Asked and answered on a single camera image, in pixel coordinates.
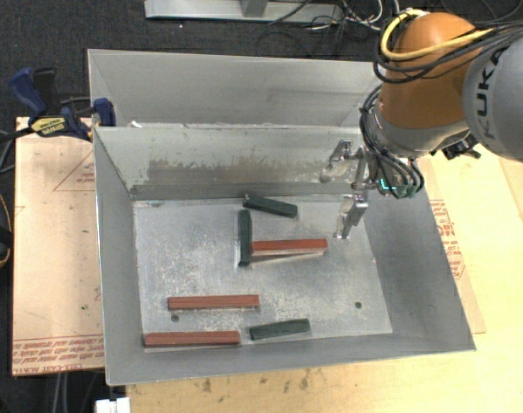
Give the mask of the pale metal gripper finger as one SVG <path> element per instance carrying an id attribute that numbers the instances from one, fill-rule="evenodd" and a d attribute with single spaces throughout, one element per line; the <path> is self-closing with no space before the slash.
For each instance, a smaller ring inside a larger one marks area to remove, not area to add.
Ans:
<path id="1" fill-rule="evenodd" d="M 343 176 L 349 168 L 348 160 L 351 157 L 350 140 L 340 140 L 336 148 L 331 153 L 327 164 L 321 170 L 319 181 L 322 183 L 330 182 L 333 179 Z"/>
<path id="2" fill-rule="evenodd" d="M 365 194 L 345 195 L 339 207 L 334 237 L 347 239 L 351 229 L 359 224 L 367 208 L 368 200 Z"/>

